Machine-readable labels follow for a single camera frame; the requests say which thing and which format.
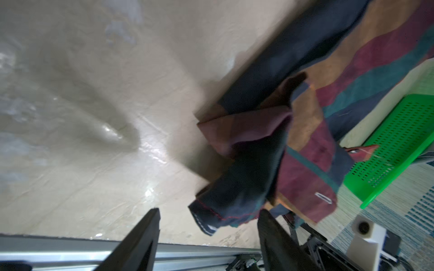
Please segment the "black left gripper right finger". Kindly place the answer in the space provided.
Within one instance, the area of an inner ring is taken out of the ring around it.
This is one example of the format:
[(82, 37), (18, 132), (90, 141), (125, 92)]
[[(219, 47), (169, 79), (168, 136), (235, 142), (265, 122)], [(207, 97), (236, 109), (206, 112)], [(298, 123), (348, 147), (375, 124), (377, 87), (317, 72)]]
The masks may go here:
[(301, 250), (267, 210), (261, 210), (259, 213), (258, 232), (265, 270), (319, 270), (319, 267)]

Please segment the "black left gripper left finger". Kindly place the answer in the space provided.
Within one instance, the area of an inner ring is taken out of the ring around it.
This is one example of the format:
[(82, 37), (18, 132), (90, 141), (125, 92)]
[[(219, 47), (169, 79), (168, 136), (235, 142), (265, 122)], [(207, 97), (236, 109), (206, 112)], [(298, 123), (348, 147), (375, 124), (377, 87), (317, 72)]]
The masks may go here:
[(159, 209), (151, 209), (95, 271), (151, 271), (156, 260), (159, 222)]

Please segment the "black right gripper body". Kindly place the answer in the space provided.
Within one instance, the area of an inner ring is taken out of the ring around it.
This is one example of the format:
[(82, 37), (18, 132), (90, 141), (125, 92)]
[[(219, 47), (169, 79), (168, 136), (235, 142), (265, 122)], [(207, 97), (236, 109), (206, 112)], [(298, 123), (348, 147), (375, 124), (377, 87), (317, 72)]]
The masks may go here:
[(321, 271), (362, 271), (359, 265), (319, 236), (311, 235), (301, 248)]

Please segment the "multicolour plaid long sleeve shirt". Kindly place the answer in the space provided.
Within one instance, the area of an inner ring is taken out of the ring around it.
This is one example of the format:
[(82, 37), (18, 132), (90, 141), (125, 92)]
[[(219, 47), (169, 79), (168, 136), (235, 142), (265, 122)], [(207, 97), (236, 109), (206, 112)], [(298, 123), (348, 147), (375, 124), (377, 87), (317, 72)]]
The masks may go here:
[(212, 236), (263, 209), (318, 223), (366, 147), (340, 140), (434, 56), (432, 1), (316, 1), (200, 118), (232, 165), (189, 205)]

